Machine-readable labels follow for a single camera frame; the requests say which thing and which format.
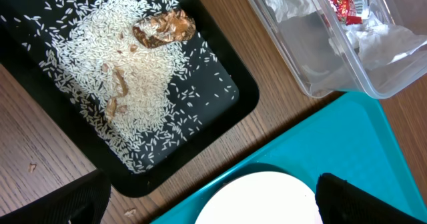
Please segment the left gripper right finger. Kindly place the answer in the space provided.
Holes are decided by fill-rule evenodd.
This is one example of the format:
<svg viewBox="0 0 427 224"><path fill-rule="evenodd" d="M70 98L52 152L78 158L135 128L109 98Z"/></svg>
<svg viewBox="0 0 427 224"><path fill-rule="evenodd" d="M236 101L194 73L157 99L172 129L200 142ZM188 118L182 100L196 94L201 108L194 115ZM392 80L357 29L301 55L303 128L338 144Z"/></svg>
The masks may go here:
<svg viewBox="0 0 427 224"><path fill-rule="evenodd" d="M425 224L331 173L320 175L315 197L325 224Z"/></svg>

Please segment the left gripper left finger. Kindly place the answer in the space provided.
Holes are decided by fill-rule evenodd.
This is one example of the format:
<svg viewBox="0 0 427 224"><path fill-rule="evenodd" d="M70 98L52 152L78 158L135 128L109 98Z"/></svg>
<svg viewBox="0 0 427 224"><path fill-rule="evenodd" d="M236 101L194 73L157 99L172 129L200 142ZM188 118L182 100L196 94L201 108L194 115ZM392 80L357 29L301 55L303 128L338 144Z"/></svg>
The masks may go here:
<svg viewBox="0 0 427 224"><path fill-rule="evenodd" d="M97 169L2 216L1 222L98 224L103 219L110 195L111 182Z"/></svg>

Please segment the large pink plate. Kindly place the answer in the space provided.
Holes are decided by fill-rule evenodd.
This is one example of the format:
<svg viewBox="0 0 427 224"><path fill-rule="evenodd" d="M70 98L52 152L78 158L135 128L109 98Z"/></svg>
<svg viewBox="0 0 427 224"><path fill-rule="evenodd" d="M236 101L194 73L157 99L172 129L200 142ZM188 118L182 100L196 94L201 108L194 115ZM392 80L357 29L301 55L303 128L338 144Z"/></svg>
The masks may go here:
<svg viewBox="0 0 427 224"><path fill-rule="evenodd" d="M315 194L305 183L285 173L262 171L224 185L195 222L318 224L322 218Z"/></svg>

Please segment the white napkin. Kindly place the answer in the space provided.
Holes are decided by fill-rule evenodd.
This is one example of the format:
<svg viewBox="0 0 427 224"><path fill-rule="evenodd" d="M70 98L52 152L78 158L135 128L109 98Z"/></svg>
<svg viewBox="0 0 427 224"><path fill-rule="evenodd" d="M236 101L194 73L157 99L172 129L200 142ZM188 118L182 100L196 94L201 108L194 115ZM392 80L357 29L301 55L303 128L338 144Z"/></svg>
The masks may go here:
<svg viewBox="0 0 427 224"><path fill-rule="evenodd" d="M320 9L314 0L264 1L279 22L304 17ZM397 62L426 45L425 35L416 35L406 27L381 22L370 10L370 4L369 16L363 20L363 24L340 24L362 64L371 70Z"/></svg>

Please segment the brown food scrap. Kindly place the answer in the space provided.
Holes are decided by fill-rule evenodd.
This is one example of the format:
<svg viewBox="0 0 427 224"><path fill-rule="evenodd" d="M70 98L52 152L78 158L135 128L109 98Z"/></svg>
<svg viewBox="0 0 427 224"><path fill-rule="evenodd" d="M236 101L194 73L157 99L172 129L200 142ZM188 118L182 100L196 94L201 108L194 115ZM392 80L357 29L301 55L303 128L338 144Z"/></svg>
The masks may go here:
<svg viewBox="0 0 427 224"><path fill-rule="evenodd" d="M139 20L132 27L134 37L149 49L178 41L190 40L195 32L195 21L182 9L172 9Z"/></svg>

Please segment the red snack wrapper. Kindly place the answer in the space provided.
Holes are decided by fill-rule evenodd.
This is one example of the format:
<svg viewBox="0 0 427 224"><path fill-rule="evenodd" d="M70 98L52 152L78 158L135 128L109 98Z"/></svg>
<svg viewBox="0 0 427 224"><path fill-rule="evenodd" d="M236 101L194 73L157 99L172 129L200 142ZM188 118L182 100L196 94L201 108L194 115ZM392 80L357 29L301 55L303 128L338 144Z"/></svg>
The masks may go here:
<svg viewBox="0 0 427 224"><path fill-rule="evenodd" d="M368 0L328 0L338 21L345 25L363 24L369 16Z"/></svg>

